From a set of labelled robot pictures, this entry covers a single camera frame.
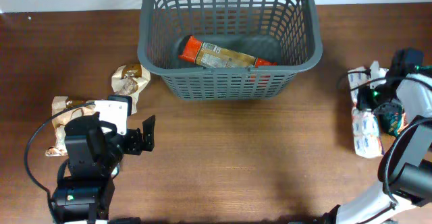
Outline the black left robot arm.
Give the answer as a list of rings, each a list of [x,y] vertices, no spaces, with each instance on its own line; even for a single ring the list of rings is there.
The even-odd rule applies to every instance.
[[[59,168],[53,211],[60,223],[96,223],[109,219],[115,191],[114,169],[125,155],[140,155],[155,147],[156,117],[142,122],[142,129],[117,133],[114,123],[99,114],[78,117],[65,126],[68,160]]]

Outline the crumpled brown wrapper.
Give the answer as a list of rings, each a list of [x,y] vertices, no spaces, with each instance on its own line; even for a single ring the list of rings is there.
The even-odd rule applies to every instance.
[[[151,81],[150,72],[140,63],[118,67],[111,76],[111,87],[114,94],[132,98],[131,114],[137,113],[136,104],[140,93]]]
[[[55,115],[55,114],[65,110],[65,109],[69,109],[70,107],[73,107],[76,105],[81,105],[81,104],[88,103],[88,102],[92,102],[92,100],[76,98],[76,97],[72,97],[72,96],[56,96],[53,99],[53,102],[51,104],[52,115]],[[66,124],[77,117],[82,117],[82,116],[94,114],[95,113],[94,108],[95,108],[94,105],[80,107],[78,109],[68,111],[67,113],[64,113],[64,114],[56,117],[55,119],[53,119],[51,122],[52,122],[54,130],[55,130],[56,141],[55,141],[54,146],[49,147],[45,151],[45,155],[47,157],[67,156],[68,152],[67,152],[66,147],[65,147],[65,136],[66,136],[65,126],[66,126]]]

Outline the grey plastic basket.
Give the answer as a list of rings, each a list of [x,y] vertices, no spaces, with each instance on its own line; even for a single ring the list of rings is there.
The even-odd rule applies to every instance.
[[[180,59],[187,36],[265,59],[211,68]],[[142,0],[138,59],[184,100],[268,99],[323,54],[314,0]]]

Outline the green white snack bag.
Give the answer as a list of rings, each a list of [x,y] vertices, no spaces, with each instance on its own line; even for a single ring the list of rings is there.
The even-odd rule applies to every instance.
[[[401,76],[390,76],[386,83],[396,88],[400,101],[397,111],[378,111],[382,128],[398,136],[417,116],[431,116],[431,66],[419,66]]]

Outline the orange tan cracker package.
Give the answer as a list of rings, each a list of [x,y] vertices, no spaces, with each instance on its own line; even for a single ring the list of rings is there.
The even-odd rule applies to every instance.
[[[257,68],[277,65],[276,62],[203,42],[192,35],[185,36],[181,41],[178,48],[178,58],[210,68]]]

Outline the crumpled brown wrapper left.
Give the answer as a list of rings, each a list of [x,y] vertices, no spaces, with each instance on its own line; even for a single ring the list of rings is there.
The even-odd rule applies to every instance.
[[[55,114],[65,110],[65,109],[69,109],[70,107],[73,107],[76,105],[81,105],[81,104],[88,103],[88,102],[92,102],[92,100],[76,98],[76,97],[72,97],[72,96],[56,96],[53,99],[53,102],[51,104],[52,115],[55,115]],[[51,122],[52,122],[54,130],[55,130],[56,141],[55,141],[54,146],[49,147],[45,151],[45,155],[47,157],[67,156],[68,152],[67,152],[66,147],[65,147],[65,136],[66,136],[65,126],[66,126],[66,124],[77,117],[82,117],[82,116],[94,114],[95,113],[94,108],[95,108],[94,105],[80,107],[78,109],[68,111],[67,113],[64,113],[64,114],[56,117],[55,119],[53,119]]]

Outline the crumpled brown wrapper right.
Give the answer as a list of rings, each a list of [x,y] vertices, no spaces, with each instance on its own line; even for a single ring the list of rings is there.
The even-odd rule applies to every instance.
[[[118,67],[111,76],[111,87],[114,94],[132,98],[131,114],[137,113],[136,104],[140,93],[151,81],[150,72],[140,63]]]

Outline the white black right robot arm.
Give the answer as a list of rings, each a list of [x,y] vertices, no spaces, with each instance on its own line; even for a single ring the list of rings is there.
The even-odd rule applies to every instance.
[[[377,62],[345,74],[353,100],[354,148],[383,158],[378,180],[360,196],[333,207],[316,223],[393,223],[398,213],[431,203],[431,67],[422,51],[395,52],[384,69]]]

